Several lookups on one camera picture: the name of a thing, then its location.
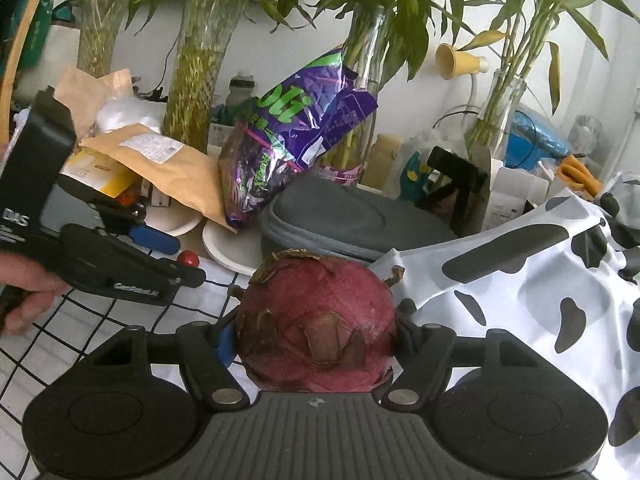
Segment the brown padded envelope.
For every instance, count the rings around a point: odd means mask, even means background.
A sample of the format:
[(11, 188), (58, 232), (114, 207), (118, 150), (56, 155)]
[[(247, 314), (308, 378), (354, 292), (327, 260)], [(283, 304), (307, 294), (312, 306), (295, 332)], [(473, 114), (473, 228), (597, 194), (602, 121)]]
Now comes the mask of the brown padded envelope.
[(135, 124), (81, 141), (149, 181), (160, 192), (235, 233), (224, 213), (218, 160)]

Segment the white oval tray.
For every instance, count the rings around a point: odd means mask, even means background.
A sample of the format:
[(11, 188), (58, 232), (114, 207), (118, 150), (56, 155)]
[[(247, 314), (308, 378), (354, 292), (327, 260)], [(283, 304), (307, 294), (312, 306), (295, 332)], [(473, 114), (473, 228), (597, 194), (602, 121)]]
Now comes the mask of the white oval tray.
[(179, 202), (172, 202), (168, 207), (149, 207), (145, 216), (148, 226), (174, 237), (189, 233), (201, 220), (202, 215), (198, 211)]

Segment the left glass vase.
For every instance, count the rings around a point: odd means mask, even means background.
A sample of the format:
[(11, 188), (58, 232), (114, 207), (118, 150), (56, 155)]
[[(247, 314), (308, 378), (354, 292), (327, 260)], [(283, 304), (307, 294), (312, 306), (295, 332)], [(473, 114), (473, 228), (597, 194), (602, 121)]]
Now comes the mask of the left glass vase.
[(81, 0), (77, 67), (101, 78), (110, 72), (114, 45), (129, 0)]

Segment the cow print cloth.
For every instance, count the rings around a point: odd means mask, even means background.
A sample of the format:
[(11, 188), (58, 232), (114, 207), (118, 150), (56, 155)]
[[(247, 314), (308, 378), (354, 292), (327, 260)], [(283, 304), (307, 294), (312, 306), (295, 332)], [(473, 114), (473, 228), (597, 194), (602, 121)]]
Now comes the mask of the cow print cloth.
[(461, 336), (507, 330), (590, 393), (608, 416), (600, 479), (639, 474), (639, 179), (621, 172), (595, 200), (563, 191), (480, 234), (391, 250), (396, 300), (416, 324)]

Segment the yellow horn toy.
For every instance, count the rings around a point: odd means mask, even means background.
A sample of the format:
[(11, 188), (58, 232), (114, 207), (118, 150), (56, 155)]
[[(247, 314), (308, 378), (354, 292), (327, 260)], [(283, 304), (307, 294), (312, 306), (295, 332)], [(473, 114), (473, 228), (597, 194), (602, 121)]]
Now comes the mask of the yellow horn toy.
[(435, 63), (439, 76), (450, 80), (463, 75), (486, 74), (489, 64), (484, 56), (455, 49), (450, 44), (440, 44), (436, 49)]

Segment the wooden chair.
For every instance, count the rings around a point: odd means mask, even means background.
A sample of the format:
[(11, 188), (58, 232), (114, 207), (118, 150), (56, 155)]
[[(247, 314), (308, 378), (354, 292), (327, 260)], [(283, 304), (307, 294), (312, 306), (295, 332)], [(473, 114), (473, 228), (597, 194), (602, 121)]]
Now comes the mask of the wooden chair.
[(6, 144), (10, 138), (10, 110), (11, 96), (18, 64), (25, 45), (30, 24), (34, 19), (37, 6), (40, 0), (26, 0), (23, 10), (18, 11), (17, 30), (11, 41), (8, 58), (6, 59), (6, 69), (1, 78), (1, 143)]

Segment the glass vase with stems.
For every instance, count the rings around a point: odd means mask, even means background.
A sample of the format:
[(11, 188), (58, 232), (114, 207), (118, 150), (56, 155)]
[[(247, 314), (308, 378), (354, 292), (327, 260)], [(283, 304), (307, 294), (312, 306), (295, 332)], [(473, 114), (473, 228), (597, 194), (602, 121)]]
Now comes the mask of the glass vase with stems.
[(248, 0), (184, 0), (162, 133), (207, 151), (221, 64)]

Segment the crumpled brown paper bag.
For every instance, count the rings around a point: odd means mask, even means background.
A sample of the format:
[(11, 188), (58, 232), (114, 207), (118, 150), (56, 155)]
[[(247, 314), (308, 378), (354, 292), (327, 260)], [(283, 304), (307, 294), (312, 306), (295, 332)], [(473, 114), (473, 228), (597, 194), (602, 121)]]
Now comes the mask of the crumpled brown paper bag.
[(90, 134), (96, 116), (107, 101), (131, 95), (128, 68), (96, 78), (77, 67), (67, 66), (54, 89), (54, 98), (70, 111), (79, 139)]

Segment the purple snack bag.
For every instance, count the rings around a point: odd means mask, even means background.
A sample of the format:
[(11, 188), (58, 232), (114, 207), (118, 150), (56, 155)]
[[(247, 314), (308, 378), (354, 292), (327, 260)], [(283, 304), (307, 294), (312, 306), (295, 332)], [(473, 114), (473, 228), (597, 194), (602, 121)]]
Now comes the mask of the purple snack bag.
[(218, 158), (229, 226), (252, 222), (296, 174), (376, 110), (356, 78), (337, 47), (250, 101)]

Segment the grey zip case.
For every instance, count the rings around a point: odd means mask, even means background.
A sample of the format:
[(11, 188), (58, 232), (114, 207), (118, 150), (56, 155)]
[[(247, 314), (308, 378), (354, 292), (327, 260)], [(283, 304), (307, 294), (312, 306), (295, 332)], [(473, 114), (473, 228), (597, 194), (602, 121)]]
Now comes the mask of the grey zip case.
[(454, 240), (448, 224), (409, 203), (315, 176), (290, 183), (260, 214), (260, 249), (287, 249), (372, 263), (390, 250)]

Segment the yellow white box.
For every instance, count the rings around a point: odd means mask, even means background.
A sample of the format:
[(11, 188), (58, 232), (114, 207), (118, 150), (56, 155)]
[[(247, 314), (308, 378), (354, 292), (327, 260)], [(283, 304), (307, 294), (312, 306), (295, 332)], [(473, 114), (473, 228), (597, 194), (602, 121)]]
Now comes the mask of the yellow white box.
[(116, 198), (138, 180), (137, 174), (117, 160), (91, 150), (80, 150), (70, 156), (62, 174), (111, 198)]

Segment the red dragon fruit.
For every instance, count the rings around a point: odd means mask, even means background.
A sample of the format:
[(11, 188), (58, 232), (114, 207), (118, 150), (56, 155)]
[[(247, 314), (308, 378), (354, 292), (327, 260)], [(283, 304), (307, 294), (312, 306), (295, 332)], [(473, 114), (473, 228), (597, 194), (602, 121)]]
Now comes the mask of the red dragon fruit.
[(371, 392), (393, 377), (397, 314), (392, 292), (404, 277), (378, 278), (362, 264), (288, 249), (268, 257), (239, 300), (234, 330), (247, 376), (282, 392)]

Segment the white plastic bag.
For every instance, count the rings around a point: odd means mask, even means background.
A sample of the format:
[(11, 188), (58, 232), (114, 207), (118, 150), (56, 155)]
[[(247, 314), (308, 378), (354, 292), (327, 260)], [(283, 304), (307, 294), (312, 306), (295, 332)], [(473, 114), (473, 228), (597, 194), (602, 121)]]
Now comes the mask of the white plastic bag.
[(140, 124), (160, 133), (166, 104), (122, 96), (108, 100), (96, 115), (96, 133), (108, 133), (120, 128)]

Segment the checked tablecloth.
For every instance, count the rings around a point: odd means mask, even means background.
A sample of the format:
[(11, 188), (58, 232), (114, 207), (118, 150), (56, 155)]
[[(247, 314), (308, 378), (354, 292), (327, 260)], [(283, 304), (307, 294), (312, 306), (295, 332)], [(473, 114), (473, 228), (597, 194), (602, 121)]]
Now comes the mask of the checked tablecloth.
[(108, 299), (72, 289), (25, 333), (1, 338), (1, 477), (33, 479), (38, 470), (26, 450), (22, 419), (29, 402), (72, 365), (128, 325), (154, 334), (169, 334), (183, 324), (213, 323), (238, 302), (228, 296), (232, 285), (248, 277), (203, 259), (205, 283), (184, 288), (167, 307)]

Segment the small red fruit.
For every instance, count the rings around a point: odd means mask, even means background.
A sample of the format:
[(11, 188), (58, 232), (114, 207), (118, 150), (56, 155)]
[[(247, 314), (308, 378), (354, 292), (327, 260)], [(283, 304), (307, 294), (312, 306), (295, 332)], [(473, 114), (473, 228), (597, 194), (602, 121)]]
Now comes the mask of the small red fruit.
[(198, 268), (200, 266), (200, 258), (195, 252), (192, 250), (184, 250), (180, 252), (177, 258), (178, 263), (183, 266), (188, 266), (189, 268)]

